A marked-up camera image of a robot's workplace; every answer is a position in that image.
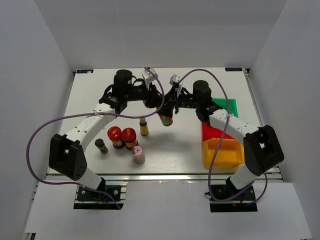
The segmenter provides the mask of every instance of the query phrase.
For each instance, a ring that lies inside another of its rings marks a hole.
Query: red-capped jar
[[[108,130],[108,137],[112,141],[112,145],[116,149],[122,149],[125,146],[125,143],[121,138],[121,129],[117,126],[112,126]]]
[[[122,140],[125,142],[125,147],[132,150],[134,146],[138,145],[136,131],[131,127],[124,129],[121,133]]]

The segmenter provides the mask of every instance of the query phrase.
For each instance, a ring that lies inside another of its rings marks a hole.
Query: small bottle
[[[166,127],[169,127],[174,121],[171,117],[165,116],[161,113],[158,113],[162,124]]]
[[[109,128],[107,135],[109,139],[112,141],[112,145],[116,149],[122,149],[125,146],[125,143],[121,138],[121,129],[117,126],[112,126]]]
[[[140,146],[134,146],[132,148],[132,154],[133,154],[133,161],[136,164],[143,164],[146,161],[146,156]]]
[[[140,124],[140,134],[142,136],[147,136],[149,134],[149,129],[148,129],[146,118],[145,117],[140,118],[139,124]]]
[[[101,154],[107,154],[109,152],[108,148],[101,138],[95,140],[94,145],[100,150]]]
[[[125,147],[132,150],[134,146],[138,145],[136,131],[131,127],[124,129],[121,133],[122,140],[125,142]]]

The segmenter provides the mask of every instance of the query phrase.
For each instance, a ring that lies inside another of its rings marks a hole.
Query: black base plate
[[[121,186],[120,185],[106,185],[105,192],[110,194],[111,197],[116,202],[120,201],[121,196]],[[78,188],[76,200],[79,202],[75,202],[73,205],[73,209],[101,209],[101,210],[118,210],[118,207],[114,204],[111,199],[107,199],[106,202],[99,204],[101,200],[106,198],[105,195],[97,198],[92,194],[92,192],[84,189],[82,186]]]
[[[230,192],[226,185],[211,185],[213,195],[217,199],[227,199],[232,197],[234,193]],[[257,204],[246,205],[246,203],[239,204],[239,201],[254,201],[256,199],[253,186],[250,186],[242,195],[233,199],[235,203],[217,202],[210,198],[210,212],[211,213],[235,213],[235,212],[257,212]]]

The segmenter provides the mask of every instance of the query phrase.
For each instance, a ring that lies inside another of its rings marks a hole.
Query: plastic bin
[[[202,143],[203,165],[210,166],[220,138],[211,138]],[[224,138],[216,155],[213,166],[236,168],[245,163],[242,144],[235,139]]]

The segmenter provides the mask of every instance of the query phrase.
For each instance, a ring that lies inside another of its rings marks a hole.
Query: pink bottle
[[[142,147],[134,146],[132,148],[132,154],[133,154],[133,161],[136,164],[143,164],[146,161],[146,156],[142,151]]]

